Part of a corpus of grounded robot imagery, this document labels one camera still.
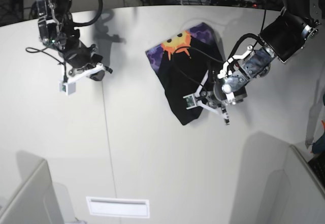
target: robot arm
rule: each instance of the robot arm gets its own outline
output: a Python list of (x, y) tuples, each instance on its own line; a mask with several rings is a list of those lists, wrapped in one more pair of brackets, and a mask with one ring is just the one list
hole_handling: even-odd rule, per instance
[[(72, 94), (76, 90), (76, 81), (89, 77), (101, 81), (105, 72), (112, 73), (112, 69), (104, 66), (102, 56), (93, 54), (96, 45), (86, 47), (80, 40), (80, 32), (76, 27), (94, 24), (103, 10), (103, 0), (99, 1), (99, 9), (95, 17), (86, 23), (73, 22), (70, 7), (72, 0), (36, 0), (39, 14), (38, 27), (40, 41), (48, 48), (59, 52), (64, 60), (62, 69), (63, 79), (60, 82), (60, 91)], [(68, 72), (66, 63), (72, 68)]]
[(205, 109), (220, 114), (217, 108), (221, 108), (222, 117), (229, 124), (229, 116), (226, 106), (235, 105), (247, 97), (245, 86), (254, 78), (265, 76), (270, 70), (270, 63), (278, 58), (285, 63), (297, 50), (302, 48), (308, 38), (314, 37), (318, 30), (318, 21), (314, 21), (309, 15), (309, 0), (296, 8), (295, 3), (301, 0), (284, 0), (285, 7), (281, 15), (269, 26), (267, 26), (258, 37), (247, 34), (245, 38), (255, 38), (262, 46), (260, 50), (254, 51), (249, 45), (247, 51), (242, 55), (232, 55), (220, 71), (214, 71), (213, 91), (200, 91), (185, 96), (188, 109), (201, 106)]

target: vent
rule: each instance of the vent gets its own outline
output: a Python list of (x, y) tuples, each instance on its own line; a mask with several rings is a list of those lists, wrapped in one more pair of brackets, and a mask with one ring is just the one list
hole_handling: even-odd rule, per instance
[(150, 218), (149, 200), (86, 197), (91, 215)]

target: orange sun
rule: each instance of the orange sun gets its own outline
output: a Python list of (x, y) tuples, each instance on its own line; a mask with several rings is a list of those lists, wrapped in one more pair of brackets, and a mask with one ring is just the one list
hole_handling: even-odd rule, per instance
[[(171, 60), (171, 55), (177, 50), (177, 48), (182, 46), (190, 46), (191, 43), (191, 34), (189, 31), (184, 31), (177, 36), (173, 37), (172, 39), (169, 39), (161, 44), (161, 47), (164, 49), (164, 51), (168, 52), (168, 58)], [(189, 57), (189, 52), (187, 48), (179, 49), (176, 51), (176, 53), (185, 52)]]

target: purple patterned fabric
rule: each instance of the purple patterned fabric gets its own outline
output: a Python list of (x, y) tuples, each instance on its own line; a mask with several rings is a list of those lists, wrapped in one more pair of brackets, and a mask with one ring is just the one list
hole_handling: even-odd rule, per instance
[[(196, 38), (205, 44), (210, 45), (214, 42), (212, 29), (205, 23), (200, 23), (199, 25), (188, 29), (188, 31), (193, 38)], [(146, 54), (152, 69), (157, 73), (164, 54), (161, 44), (147, 50)]]
[(201, 23), (189, 29), (189, 33), (193, 38), (200, 40), (202, 43), (210, 45), (213, 41), (211, 28), (205, 23)]

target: white tabletop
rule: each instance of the white tabletop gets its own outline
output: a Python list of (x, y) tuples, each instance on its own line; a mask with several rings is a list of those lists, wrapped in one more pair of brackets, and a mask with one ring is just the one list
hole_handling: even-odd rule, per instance
[[(248, 98), (229, 107), (231, 125), (204, 111), (182, 126), (145, 51), (205, 22), (228, 56), (243, 34), (259, 33), (263, 10), (172, 6), (113, 14), (108, 34), (125, 43), (112, 44), (115, 70), (103, 86), (117, 195), (149, 199), (149, 223), (254, 223), (268, 177), (282, 169), (288, 143), (305, 142), (317, 80), (325, 86), (325, 34), (286, 65), (275, 60), (267, 77), (251, 82)], [(278, 15), (267, 12), (266, 26)], [(247, 40), (238, 52), (252, 43)]]
[[(74, 17), (83, 21), (90, 15)], [(268, 12), (266, 25), (278, 15)], [(45, 157), (75, 215), (89, 223), (119, 220), (90, 216), (86, 196), (149, 199), (150, 219), (121, 223), (254, 223), (268, 177), (282, 169), (288, 143), (304, 144), (310, 114), (320, 122), (322, 106), (309, 110), (317, 81), (318, 94), (325, 87), (322, 28), (301, 54), (286, 65), (274, 61), (266, 78), (247, 86), (248, 98), (228, 109), (229, 126), (207, 111), (182, 126), (145, 51), (205, 22), (228, 56), (243, 34), (259, 33), (262, 19), (262, 10), (230, 7), (105, 11), (95, 27), (81, 29), (81, 40), (96, 40), (114, 73), (103, 86), (81, 80), (70, 97), (57, 91), (55, 61), (24, 51), (41, 47), (36, 21), (2, 27), (0, 37), (9, 38), (0, 46), (1, 148)], [(319, 124), (315, 128), (322, 133)]]

